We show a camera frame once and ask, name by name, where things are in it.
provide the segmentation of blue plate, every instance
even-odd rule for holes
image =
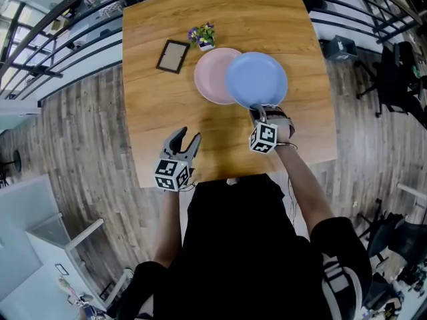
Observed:
[[[226,73],[230,95],[245,108],[253,104],[278,105],[288,90],[283,67],[273,57],[247,52],[230,63]]]

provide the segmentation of white flower pot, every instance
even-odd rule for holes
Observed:
[[[199,48],[201,51],[209,51],[209,50],[215,49],[215,45],[209,44],[209,45],[200,46],[199,44]]]

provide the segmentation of black picture frame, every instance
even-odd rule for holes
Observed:
[[[68,271],[65,270],[65,268],[62,266],[62,264],[58,263],[55,264],[56,269],[58,269],[58,271],[61,273],[62,276],[68,276]]]
[[[167,46],[170,43],[178,44],[178,45],[181,45],[181,46],[185,46],[185,50],[184,50],[184,52],[182,54],[181,61],[179,61],[179,65],[178,65],[178,68],[176,70],[171,70],[171,69],[168,69],[166,67],[161,67],[160,66],[161,60],[163,59],[163,56],[165,55]],[[155,66],[155,68],[159,69],[159,70],[169,71],[169,72],[178,74],[181,71],[182,63],[184,62],[185,56],[187,55],[187,52],[188,52],[188,49],[189,49],[189,43],[183,43],[182,41],[175,41],[175,40],[168,39],[166,41],[165,47],[163,48],[163,51],[161,52],[159,61],[157,62],[157,65]]]

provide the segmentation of flower pot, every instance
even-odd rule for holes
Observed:
[[[199,44],[199,48],[201,51],[209,51],[215,49],[215,44]]]

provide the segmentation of white cube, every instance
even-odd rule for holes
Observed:
[[[257,153],[268,154],[276,146],[277,138],[277,125],[259,122],[249,137],[249,149]]]
[[[160,159],[154,172],[155,184],[160,189],[179,191],[187,185],[188,179],[187,161]]]

